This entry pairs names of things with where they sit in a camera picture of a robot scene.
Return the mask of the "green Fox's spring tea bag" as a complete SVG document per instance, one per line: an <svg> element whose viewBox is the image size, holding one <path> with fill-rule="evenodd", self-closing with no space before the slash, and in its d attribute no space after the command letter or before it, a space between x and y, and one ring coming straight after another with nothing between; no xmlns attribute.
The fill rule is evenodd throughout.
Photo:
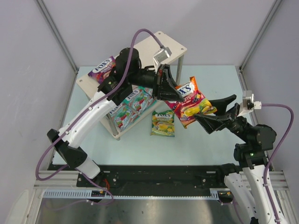
<svg viewBox="0 0 299 224"><path fill-rule="evenodd" d="M152 112L151 135L175 137L174 112Z"/></svg>

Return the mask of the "teal cherry mint candy bag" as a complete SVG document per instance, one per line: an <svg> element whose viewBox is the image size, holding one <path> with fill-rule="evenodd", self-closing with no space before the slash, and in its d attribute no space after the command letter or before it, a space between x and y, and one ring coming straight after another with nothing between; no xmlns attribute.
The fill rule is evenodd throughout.
<svg viewBox="0 0 299 224"><path fill-rule="evenodd" d="M143 89L136 87L123 102L141 115L154 103L154 99Z"/></svg>

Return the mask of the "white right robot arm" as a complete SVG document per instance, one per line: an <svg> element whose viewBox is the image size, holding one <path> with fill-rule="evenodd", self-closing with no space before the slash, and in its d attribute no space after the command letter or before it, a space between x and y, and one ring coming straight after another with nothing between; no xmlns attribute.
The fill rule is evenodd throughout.
<svg viewBox="0 0 299 224"><path fill-rule="evenodd" d="M245 91L242 103L236 103L231 109L228 104L236 99L236 95L212 100L217 108L214 116L197 113L195 119L208 134L228 129L244 143L236 144L234 159L239 168L232 163L220 166L224 184L233 194L233 205L242 210L245 224L285 224L284 217L273 190L269 171L269 161L265 152L272 150L276 140L276 132L267 125L251 125L245 114L262 108L260 101L254 100L251 91Z"/></svg>

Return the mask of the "purple Fox's berries candy bag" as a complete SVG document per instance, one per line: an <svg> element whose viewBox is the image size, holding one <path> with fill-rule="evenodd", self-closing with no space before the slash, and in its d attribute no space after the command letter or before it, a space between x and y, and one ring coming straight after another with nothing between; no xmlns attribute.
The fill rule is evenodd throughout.
<svg viewBox="0 0 299 224"><path fill-rule="evenodd" d="M88 76L97 81L99 84L103 83L104 79L106 79L112 68L115 67L115 58L110 56L103 62L101 62L97 67L91 70L88 73Z"/></svg>

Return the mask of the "orange Fox's fruits candy bag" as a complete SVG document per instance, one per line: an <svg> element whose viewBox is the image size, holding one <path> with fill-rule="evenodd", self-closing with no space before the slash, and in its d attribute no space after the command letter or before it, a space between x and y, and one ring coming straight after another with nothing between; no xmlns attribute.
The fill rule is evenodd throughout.
<svg viewBox="0 0 299 224"><path fill-rule="evenodd" d="M217 112L217 108L212 106L211 102L198 89L195 77L190 77L189 82L177 86L176 89L184 101L166 101L165 103L175 113L185 129L196 121L195 114L208 115Z"/></svg>

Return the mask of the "teal Fox's mint candy bag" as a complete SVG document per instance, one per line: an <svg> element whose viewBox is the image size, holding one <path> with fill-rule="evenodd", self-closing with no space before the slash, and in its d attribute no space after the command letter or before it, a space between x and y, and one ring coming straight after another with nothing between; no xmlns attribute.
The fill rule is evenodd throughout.
<svg viewBox="0 0 299 224"><path fill-rule="evenodd" d="M139 115L124 103L116 106L109 114L113 123L120 131L124 131L139 119Z"/></svg>

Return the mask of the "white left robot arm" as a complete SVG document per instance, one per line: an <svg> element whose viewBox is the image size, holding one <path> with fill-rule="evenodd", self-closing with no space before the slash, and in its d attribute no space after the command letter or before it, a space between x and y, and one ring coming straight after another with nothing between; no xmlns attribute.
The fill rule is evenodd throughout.
<svg viewBox="0 0 299 224"><path fill-rule="evenodd" d="M157 100L183 101L169 65L162 63L170 56L170 49L162 46L153 56L154 64L142 68L138 50L123 49L116 58L116 66L82 111L66 126L48 131L52 147L69 167L90 179L100 173L99 166L80 147L81 142L103 117L133 92L134 85L152 89L152 97Z"/></svg>

